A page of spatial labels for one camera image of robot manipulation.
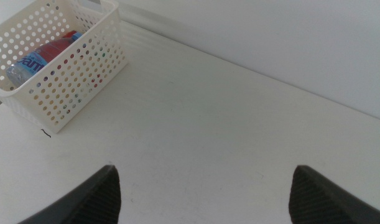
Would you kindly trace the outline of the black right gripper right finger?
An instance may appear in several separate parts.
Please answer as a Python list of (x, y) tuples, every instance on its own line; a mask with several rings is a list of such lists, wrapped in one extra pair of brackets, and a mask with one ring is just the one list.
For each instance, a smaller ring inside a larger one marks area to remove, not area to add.
[(306, 165), (294, 170), (289, 215), (292, 223), (380, 223), (380, 210)]

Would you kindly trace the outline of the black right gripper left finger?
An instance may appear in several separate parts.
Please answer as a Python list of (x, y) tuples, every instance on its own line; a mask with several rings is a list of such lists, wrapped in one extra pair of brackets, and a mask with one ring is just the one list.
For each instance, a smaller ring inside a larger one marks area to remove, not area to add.
[(111, 223), (119, 221), (121, 189), (118, 170), (105, 165), (71, 192), (22, 223)]

